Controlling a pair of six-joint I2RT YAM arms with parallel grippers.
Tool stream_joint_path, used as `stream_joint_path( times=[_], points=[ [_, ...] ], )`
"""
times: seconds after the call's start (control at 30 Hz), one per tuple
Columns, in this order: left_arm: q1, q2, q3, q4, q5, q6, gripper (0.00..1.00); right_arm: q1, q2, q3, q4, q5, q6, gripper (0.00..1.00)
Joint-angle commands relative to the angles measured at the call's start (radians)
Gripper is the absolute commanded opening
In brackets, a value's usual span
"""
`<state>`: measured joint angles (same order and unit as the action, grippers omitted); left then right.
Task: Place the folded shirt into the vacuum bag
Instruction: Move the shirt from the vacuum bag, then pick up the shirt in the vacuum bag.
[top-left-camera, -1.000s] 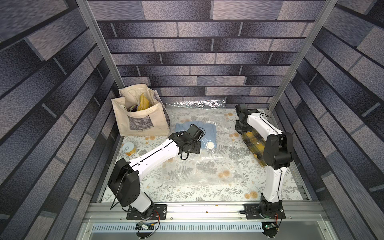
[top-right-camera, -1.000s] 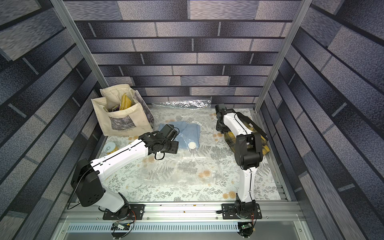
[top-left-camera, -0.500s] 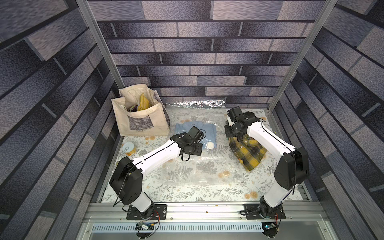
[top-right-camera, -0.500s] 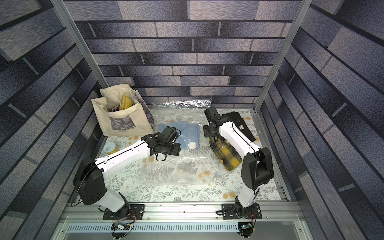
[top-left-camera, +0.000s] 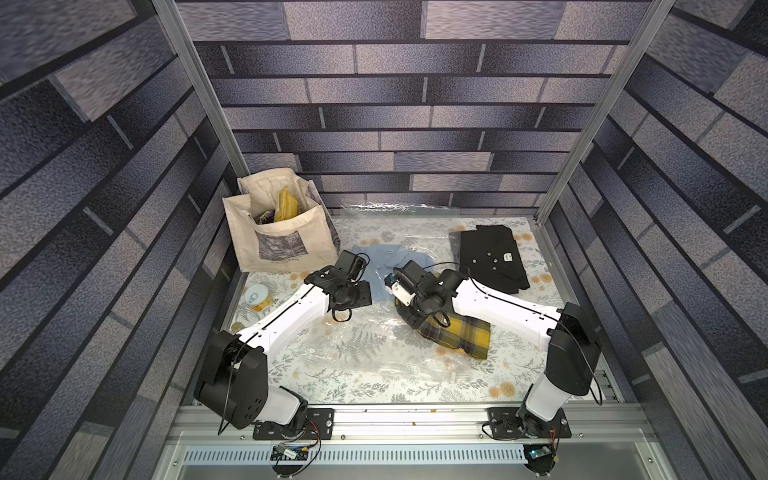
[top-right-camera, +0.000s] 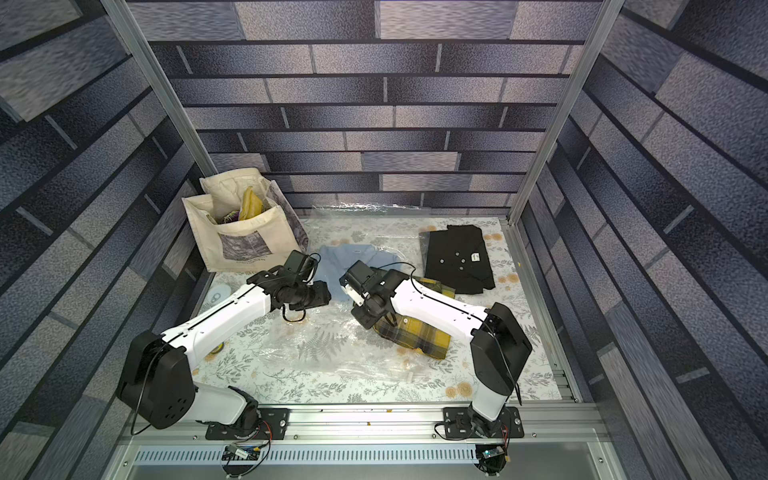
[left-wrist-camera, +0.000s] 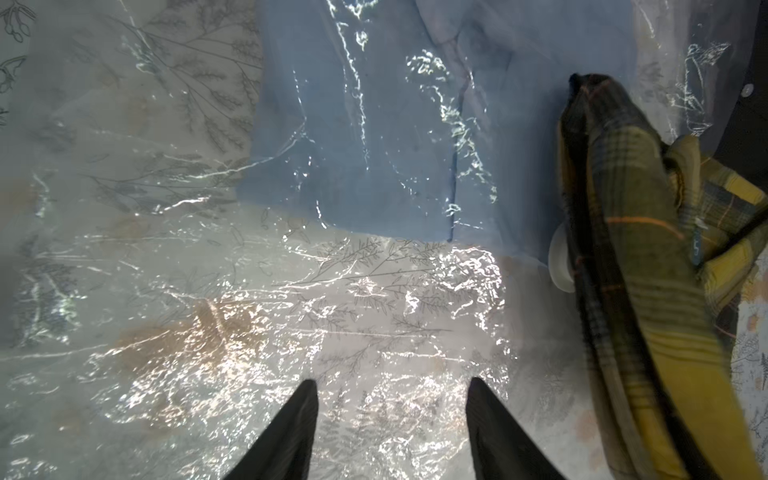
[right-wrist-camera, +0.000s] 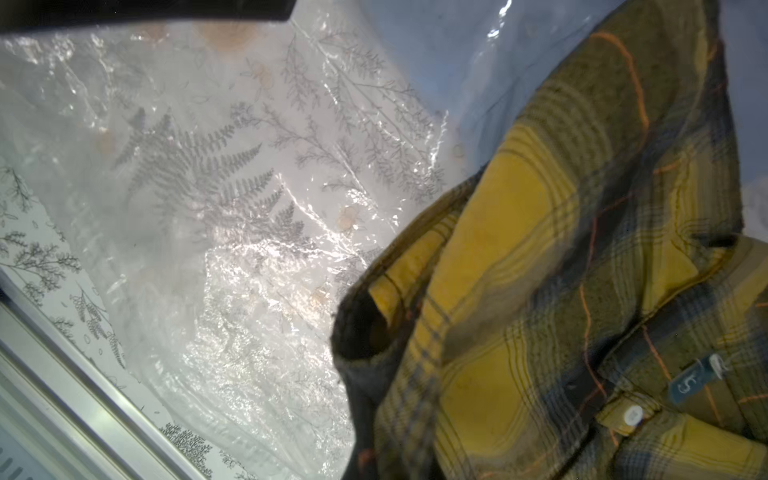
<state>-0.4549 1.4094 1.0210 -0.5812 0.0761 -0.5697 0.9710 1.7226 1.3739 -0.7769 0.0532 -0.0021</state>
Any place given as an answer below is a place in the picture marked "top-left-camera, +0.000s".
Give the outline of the light blue shirt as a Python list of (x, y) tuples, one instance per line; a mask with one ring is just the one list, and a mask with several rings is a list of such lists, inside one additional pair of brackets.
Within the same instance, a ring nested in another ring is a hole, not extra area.
[(367, 247), (355, 245), (351, 252), (368, 257), (369, 263), (362, 279), (369, 283), (373, 303), (393, 299), (386, 290), (385, 278), (394, 272), (395, 267), (404, 267), (409, 261), (420, 266), (433, 263), (433, 258), (428, 254), (401, 244), (374, 244)]

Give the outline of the yellow black plaid shirt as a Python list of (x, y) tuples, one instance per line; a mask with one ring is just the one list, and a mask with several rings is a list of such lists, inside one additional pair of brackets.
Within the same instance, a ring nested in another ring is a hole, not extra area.
[(491, 326), (488, 322), (473, 317), (444, 317), (439, 314), (438, 317), (443, 321), (440, 323), (433, 317), (420, 317), (397, 299), (394, 300), (394, 305), (406, 324), (425, 339), (451, 350), (461, 350), (477, 360), (487, 359), (491, 337)]

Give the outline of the black tray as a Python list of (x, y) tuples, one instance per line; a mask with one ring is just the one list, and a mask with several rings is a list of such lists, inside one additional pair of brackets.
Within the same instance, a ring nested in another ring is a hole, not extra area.
[(452, 232), (449, 240), (459, 270), (500, 292), (514, 295), (530, 287), (512, 230), (504, 225), (478, 225)]

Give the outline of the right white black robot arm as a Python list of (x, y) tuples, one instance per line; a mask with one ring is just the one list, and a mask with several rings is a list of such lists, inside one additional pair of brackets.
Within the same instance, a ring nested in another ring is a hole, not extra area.
[(449, 316), (475, 318), (513, 332), (547, 354), (544, 372), (532, 384), (518, 410), (504, 420), (488, 417), (491, 435), (501, 440), (571, 436), (563, 410), (573, 397), (587, 395), (601, 355), (594, 319), (567, 303), (542, 306), (483, 285), (451, 269), (434, 275), (414, 261), (385, 279), (400, 317), (416, 329), (433, 318), (446, 328)]

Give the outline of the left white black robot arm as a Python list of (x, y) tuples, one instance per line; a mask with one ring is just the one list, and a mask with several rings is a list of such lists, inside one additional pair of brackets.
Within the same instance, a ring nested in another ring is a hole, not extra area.
[(288, 300), (253, 326), (214, 336), (194, 399), (219, 415), (220, 431), (264, 422), (294, 431), (305, 428), (308, 402), (270, 383), (269, 361), (311, 322), (338, 312), (350, 319), (354, 309), (371, 305), (370, 285), (363, 279), (368, 264), (366, 254), (344, 250), (335, 264), (310, 273)]

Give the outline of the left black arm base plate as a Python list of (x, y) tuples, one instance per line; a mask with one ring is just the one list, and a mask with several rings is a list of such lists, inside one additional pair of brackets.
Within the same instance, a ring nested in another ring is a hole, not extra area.
[(300, 411), (288, 424), (256, 422), (254, 440), (286, 441), (300, 437), (303, 440), (330, 440), (333, 433), (335, 410), (332, 408), (308, 408)]

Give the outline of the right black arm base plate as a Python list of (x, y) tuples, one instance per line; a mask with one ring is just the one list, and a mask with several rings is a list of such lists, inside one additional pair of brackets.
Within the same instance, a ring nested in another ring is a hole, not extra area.
[(568, 439), (572, 437), (570, 424), (560, 408), (552, 420), (541, 420), (519, 407), (491, 407), (486, 410), (490, 435), (499, 440)]

